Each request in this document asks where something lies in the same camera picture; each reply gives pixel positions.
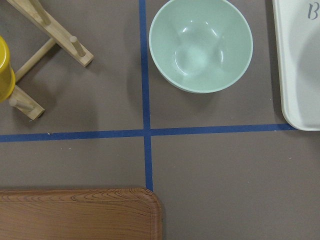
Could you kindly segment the wooden tray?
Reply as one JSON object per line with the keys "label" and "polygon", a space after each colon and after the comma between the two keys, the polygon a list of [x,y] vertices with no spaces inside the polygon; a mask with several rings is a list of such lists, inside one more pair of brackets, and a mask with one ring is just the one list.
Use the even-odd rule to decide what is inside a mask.
{"label": "wooden tray", "polygon": [[146,188],[0,192],[3,240],[160,240],[162,206]]}

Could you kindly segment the cream bear tray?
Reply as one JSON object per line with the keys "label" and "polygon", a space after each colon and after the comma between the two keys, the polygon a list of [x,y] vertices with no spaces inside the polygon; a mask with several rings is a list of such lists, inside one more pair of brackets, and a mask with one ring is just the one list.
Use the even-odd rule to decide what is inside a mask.
{"label": "cream bear tray", "polygon": [[302,131],[320,129],[320,2],[274,0],[281,109]]}

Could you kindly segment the green bowl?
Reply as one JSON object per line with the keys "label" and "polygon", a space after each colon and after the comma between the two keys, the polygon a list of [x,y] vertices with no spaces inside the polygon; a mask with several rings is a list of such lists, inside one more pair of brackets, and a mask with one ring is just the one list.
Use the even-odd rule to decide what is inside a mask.
{"label": "green bowl", "polygon": [[253,36],[227,0],[170,0],[154,16],[149,50],[160,74],[195,94],[224,90],[248,69]]}

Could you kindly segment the yellow mug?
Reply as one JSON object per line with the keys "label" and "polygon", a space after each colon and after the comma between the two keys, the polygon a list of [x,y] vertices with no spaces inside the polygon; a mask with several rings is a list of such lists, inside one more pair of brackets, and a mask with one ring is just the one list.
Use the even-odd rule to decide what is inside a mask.
{"label": "yellow mug", "polygon": [[0,102],[7,100],[16,85],[15,73],[11,66],[11,54],[7,42],[0,37]]}

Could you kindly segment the wooden peg rack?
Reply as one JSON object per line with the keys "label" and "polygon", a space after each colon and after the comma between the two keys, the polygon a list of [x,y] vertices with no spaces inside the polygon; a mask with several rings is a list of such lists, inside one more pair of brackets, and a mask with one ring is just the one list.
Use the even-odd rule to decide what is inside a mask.
{"label": "wooden peg rack", "polygon": [[[69,33],[56,21],[38,0],[10,0],[9,3],[35,26],[49,36],[49,40],[15,73],[19,82],[55,45],[59,45],[83,67],[86,67],[94,55],[86,49],[78,38]],[[40,117],[45,109],[17,85],[8,98],[9,104],[20,110],[31,120]]]}

